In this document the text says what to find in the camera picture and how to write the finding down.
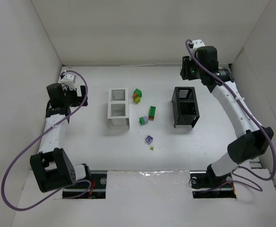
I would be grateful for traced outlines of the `black two-cell container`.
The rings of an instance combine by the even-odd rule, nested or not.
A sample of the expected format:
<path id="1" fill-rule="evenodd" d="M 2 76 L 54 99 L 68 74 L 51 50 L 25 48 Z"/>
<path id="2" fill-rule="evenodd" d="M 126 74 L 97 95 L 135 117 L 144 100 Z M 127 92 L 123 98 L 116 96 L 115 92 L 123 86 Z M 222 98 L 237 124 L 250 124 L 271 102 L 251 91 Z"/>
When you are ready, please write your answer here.
<path id="1" fill-rule="evenodd" d="M 194 87 L 175 87 L 172 96 L 174 128 L 190 125 L 192 128 L 200 118 Z"/>

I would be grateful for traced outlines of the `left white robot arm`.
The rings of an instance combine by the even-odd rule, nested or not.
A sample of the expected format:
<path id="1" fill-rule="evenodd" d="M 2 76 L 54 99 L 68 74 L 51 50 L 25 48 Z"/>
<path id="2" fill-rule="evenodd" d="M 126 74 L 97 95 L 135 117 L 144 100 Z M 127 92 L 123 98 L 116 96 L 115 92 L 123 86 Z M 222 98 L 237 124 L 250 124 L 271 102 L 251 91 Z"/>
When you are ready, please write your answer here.
<path id="1" fill-rule="evenodd" d="M 83 163 L 73 165 L 64 150 L 64 137 L 72 107 L 87 106 L 87 88 L 77 89 L 66 83 L 47 86 L 49 101 L 45 112 L 45 134 L 39 151 L 30 157 L 30 165 L 41 192 L 73 186 L 79 180 L 91 180 L 89 167 Z"/>

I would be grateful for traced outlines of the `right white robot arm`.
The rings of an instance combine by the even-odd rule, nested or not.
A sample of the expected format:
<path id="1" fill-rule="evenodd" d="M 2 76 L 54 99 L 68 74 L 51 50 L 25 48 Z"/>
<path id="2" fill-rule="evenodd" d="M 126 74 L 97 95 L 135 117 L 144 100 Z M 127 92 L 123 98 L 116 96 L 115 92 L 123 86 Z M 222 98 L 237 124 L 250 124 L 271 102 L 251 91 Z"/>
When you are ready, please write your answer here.
<path id="1" fill-rule="evenodd" d="M 183 80 L 201 80 L 209 92 L 218 100 L 232 123 L 236 140 L 227 146 L 227 152 L 210 164 L 200 177 L 191 177 L 195 189 L 213 190 L 227 183 L 234 170 L 241 168 L 245 161 L 272 151 L 273 169 L 271 180 L 276 173 L 276 152 L 272 143 L 274 132 L 264 127 L 250 112 L 244 98 L 239 94 L 234 78 L 228 68 L 219 68 L 217 49 L 207 46 L 200 40 L 187 40 L 189 55 L 182 58 L 180 75 Z"/>

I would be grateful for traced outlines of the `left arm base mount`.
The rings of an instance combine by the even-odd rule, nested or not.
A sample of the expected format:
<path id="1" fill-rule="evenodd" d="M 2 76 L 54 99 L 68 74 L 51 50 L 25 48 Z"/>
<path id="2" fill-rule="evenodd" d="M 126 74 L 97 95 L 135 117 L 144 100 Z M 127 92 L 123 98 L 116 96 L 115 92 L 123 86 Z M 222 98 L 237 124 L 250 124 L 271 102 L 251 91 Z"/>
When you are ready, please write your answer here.
<path id="1" fill-rule="evenodd" d="M 91 171 L 91 185 L 88 182 L 76 183 L 62 191 L 62 198 L 67 199 L 105 199 L 107 171 Z"/>

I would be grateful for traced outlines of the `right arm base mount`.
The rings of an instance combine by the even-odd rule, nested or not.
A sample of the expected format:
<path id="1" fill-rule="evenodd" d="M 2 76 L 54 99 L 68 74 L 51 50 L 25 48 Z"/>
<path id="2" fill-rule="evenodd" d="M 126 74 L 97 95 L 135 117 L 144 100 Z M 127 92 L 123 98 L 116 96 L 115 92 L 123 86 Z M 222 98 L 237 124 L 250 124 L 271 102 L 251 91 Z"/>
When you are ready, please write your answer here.
<path id="1" fill-rule="evenodd" d="M 236 199 L 231 174 L 212 179 L 206 171 L 190 171 L 189 186 L 194 199 Z"/>

